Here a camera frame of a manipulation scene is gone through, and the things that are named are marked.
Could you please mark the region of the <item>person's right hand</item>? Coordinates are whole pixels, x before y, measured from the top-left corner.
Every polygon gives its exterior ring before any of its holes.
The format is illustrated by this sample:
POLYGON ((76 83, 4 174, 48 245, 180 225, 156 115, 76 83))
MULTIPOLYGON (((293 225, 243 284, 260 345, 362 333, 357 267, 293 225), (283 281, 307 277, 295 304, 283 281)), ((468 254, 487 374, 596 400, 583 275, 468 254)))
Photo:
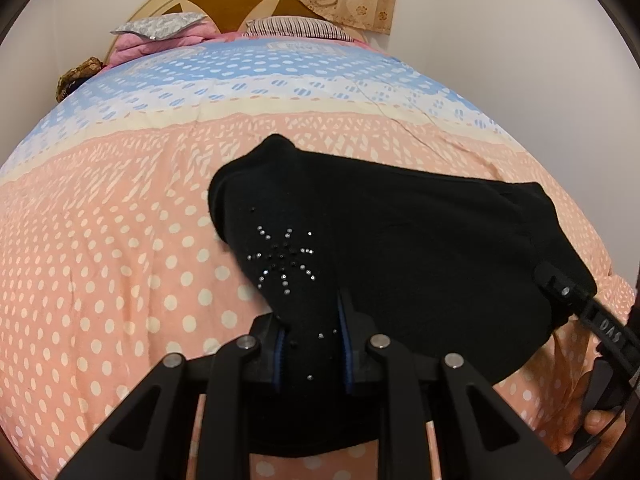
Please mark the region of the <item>person's right hand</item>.
POLYGON ((614 412, 593 410, 585 414, 582 411, 582 401, 589 387, 590 378, 591 373, 588 372, 579 379, 570 402, 563 411, 562 422, 552 445, 555 453, 568 450, 579 429, 585 430, 593 437, 600 434, 598 445, 572 473, 572 477, 578 480, 590 479, 596 473, 626 429, 623 414, 615 417, 614 412))

